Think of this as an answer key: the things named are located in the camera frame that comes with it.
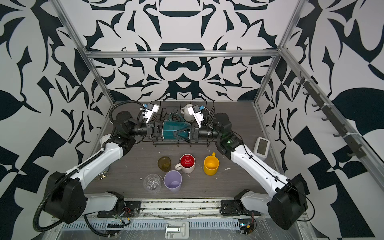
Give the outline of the cream mug dark green outside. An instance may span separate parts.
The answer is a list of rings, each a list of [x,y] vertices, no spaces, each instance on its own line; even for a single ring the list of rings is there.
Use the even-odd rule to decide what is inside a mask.
[[[185,121],[184,118],[178,113],[170,113],[167,120],[163,122],[163,139],[168,141],[181,141],[174,138],[174,132],[192,125]]]

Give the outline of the white mug red inside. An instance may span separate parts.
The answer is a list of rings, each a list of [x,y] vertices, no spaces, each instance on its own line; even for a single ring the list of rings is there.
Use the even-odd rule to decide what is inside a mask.
[[[175,165],[176,171],[190,174],[195,170],[195,157],[191,154],[182,155],[178,164]]]

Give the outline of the yellow mug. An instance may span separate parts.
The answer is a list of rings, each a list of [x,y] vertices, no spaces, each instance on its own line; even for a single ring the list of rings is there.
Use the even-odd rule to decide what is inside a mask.
[[[220,161],[216,157],[216,153],[212,153],[212,155],[207,156],[204,160],[204,172],[208,176],[214,176],[218,168],[220,166]]]

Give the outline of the lilac plastic cup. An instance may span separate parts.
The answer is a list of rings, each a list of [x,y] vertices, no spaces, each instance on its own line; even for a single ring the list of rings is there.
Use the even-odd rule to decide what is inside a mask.
[[[181,173],[176,170],[169,171],[164,177],[164,184],[166,188],[173,193],[177,193],[180,191],[182,181],[183,178]]]

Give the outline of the white faceted mug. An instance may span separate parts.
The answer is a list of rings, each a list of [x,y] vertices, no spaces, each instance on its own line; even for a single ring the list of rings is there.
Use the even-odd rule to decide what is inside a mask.
[[[184,120],[187,122],[193,122],[195,117],[189,113],[189,108],[192,108],[193,104],[187,104],[181,108],[181,114],[184,116]]]

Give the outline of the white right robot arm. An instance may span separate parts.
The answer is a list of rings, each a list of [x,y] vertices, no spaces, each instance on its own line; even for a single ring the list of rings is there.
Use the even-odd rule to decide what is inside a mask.
[[[242,167],[267,192],[267,197],[257,197],[252,191],[243,191],[237,197],[248,211],[268,214],[283,230],[288,230],[308,209],[310,200],[305,195],[303,182],[280,174],[244,143],[232,130],[232,123],[225,113],[215,114],[212,125],[198,129],[200,138],[212,138],[218,151]]]

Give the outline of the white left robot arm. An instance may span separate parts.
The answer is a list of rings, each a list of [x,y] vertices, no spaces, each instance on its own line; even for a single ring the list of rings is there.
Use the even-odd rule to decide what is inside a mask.
[[[140,122],[130,112],[109,115],[112,133],[101,143],[101,149],[85,162],[65,173],[53,173],[47,182],[45,195],[39,204],[33,228],[37,232],[53,229],[61,223],[73,223],[80,217],[96,212],[120,216],[124,196],[113,191],[86,195],[87,186],[112,163],[125,156],[135,145],[136,136],[161,136],[163,122],[152,121],[152,111],[146,110]]]

